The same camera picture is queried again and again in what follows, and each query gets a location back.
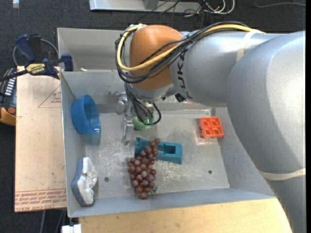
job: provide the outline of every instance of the grapes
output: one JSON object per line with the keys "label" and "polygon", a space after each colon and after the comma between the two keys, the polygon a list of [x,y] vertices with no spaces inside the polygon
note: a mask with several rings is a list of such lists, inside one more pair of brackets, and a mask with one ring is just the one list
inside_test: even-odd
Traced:
{"label": "grapes", "polygon": [[152,153],[149,153],[147,154],[147,158],[150,160],[150,159],[153,159],[154,155]]}
{"label": "grapes", "polygon": [[155,139],[155,143],[158,145],[160,143],[160,139],[159,138],[156,138]]}
{"label": "grapes", "polygon": [[147,171],[142,171],[140,174],[143,178],[146,178],[148,176],[148,172]]}
{"label": "grapes", "polygon": [[147,165],[147,170],[151,170],[152,169],[152,164],[148,164]]}
{"label": "grapes", "polygon": [[147,153],[145,151],[140,152],[139,154],[141,157],[145,157],[147,155]]}
{"label": "grapes", "polygon": [[157,145],[160,143],[159,138],[149,141],[149,146],[145,146],[138,156],[132,157],[127,163],[129,177],[132,186],[142,200],[148,198],[148,194],[156,192],[156,170],[152,165],[158,155]]}
{"label": "grapes", "polygon": [[144,180],[142,180],[141,184],[143,186],[147,186],[147,185],[149,185],[149,181],[147,179],[144,179]]}
{"label": "grapes", "polygon": [[134,165],[131,165],[129,168],[128,168],[128,172],[129,173],[134,173],[136,170],[136,167]]}
{"label": "grapes", "polygon": [[150,181],[155,181],[156,177],[154,175],[152,175],[152,174],[149,174],[148,179]]}
{"label": "grapes", "polygon": [[145,188],[143,186],[136,187],[136,192],[137,193],[142,193],[144,190],[145,190]]}
{"label": "grapes", "polygon": [[150,141],[149,142],[149,146],[150,147],[155,147],[156,146],[156,142],[153,140],[153,141]]}
{"label": "grapes", "polygon": [[136,172],[136,173],[141,173],[141,171],[142,171],[141,167],[137,166],[137,167],[135,168],[135,172]]}
{"label": "grapes", "polygon": [[131,179],[131,180],[134,180],[135,178],[136,178],[136,174],[132,173],[132,174],[130,175],[130,179]]}
{"label": "grapes", "polygon": [[149,173],[152,175],[156,175],[156,171],[154,169],[151,169]]}
{"label": "grapes", "polygon": [[149,187],[150,187],[150,188],[154,188],[154,186],[155,186],[155,183],[154,183],[153,181],[150,181],[150,182],[149,182]]}
{"label": "grapes", "polygon": [[142,193],[140,194],[140,198],[141,198],[142,200],[147,199],[147,193],[142,192]]}
{"label": "grapes", "polygon": [[139,185],[139,182],[137,180],[132,180],[132,186],[136,187]]}
{"label": "grapes", "polygon": [[141,182],[144,178],[139,174],[136,176],[138,182]]}
{"label": "grapes", "polygon": [[135,160],[135,161],[134,161],[134,165],[135,165],[135,166],[140,166],[140,163],[141,163],[140,160]]}
{"label": "grapes", "polygon": [[148,154],[152,152],[152,148],[149,146],[145,146],[144,151]]}

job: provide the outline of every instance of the table surface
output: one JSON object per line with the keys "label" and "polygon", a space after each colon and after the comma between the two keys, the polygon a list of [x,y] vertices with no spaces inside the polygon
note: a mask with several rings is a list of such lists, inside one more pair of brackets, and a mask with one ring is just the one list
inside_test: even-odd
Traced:
{"label": "table surface", "polygon": [[276,198],[81,217],[83,233],[291,233]]}

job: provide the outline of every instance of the black floor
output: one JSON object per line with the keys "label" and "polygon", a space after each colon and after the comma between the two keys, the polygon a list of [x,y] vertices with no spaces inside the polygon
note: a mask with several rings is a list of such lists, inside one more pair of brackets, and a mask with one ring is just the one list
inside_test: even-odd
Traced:
{"label": "black floor", "polygon": [[[14,67],[12,51],[14,40],[20,35],[39,33],[42,38],[57,46],[56,29],[88,28],[124,30],[145,13],[136,12],[91,12],[89,0],[20,0],[20,8],[12,8],[12,0],[0,0],[0,75]],[[258,4],[287,2],[287,0],[257,0]],[[265,32],[290,33],[305,30],[306,8],[293,5],[278,5],[256,8],[253,0],[236,0],[235,10],[227,16],[209,15],[201,18],[171,14],[148,14],[146,24],[165,24],[179,31],[193,31],[200,26],[225,21],[239,20],[252,28]],[[0,124],[0,232],[38,233],[42,212],[14,213],[13,191],[15,170],[15,128]],[[43,232],[55,232],[57,223],[69,223],[60,217],[61,210],[46,211]]]}

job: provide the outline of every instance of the yellow cable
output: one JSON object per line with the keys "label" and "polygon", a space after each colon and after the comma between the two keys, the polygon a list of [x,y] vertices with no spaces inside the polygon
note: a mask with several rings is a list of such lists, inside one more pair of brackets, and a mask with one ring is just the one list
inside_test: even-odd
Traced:
{"label": "yellow cable", "polygon": [[[146,66],[149,66],[155,62],[158,62],[159,60],[165,58],[167,55],[169,55],[175,48],[177,48],[177,46],[167,50],[166,52],[152,58],[151,60],[148,60],[138,66],[135,66],[135,67],[127,67],[127,66],[124,66],[121,62],[121,47],[122,45],[124,44],[125,42],[125,39],[126,39],[126,36],[131,32],[131,31],[135,31],[137,29],[141,28],[141,25],[135,25],[129,29],[127,29],[127,31],[123,34],[123,37],[121,38],[119,44],[118,44],[118,49],[117,49],[117,62],[118,62],[118,65],[120,66],[121,69],[123,70],[126,70],[126,71],[136,71],[136,70],[140,70],[140,69],[143,69],[145,68]],[[245,27],[245,26],[241,26],[241,25],[236,25],[236,24],[224,24],[224,25],[218,25],[218,26],[215,26],[215,27],[212,27],[206,31],[204,31],[203,33],[201,34],[204,34],[204,33],[207,33],[207,32],[210,32],[210,31],[214,31],[214,30],[218,30],[218,29],[237,29],[237,30],[241,30],[241,31],[246,31],[246,32],[249,32],[249,31],[252,31],[253,29],[252,28],[248,28],[248,27]]]}

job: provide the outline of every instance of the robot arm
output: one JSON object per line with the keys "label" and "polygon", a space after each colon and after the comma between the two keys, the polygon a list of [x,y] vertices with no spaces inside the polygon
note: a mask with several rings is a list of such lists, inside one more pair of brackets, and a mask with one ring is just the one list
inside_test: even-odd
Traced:
{"label": "robot arm", "polygon": [[[293,232],[305,232],[305,32],[263,33],[236,22],[191,33],[162,25],[131,30],[118,41],[117,66],[139,119],[154,122],[154,102],[172,94],[227,106]],[[122,40],[131,33],[125,67]]]}

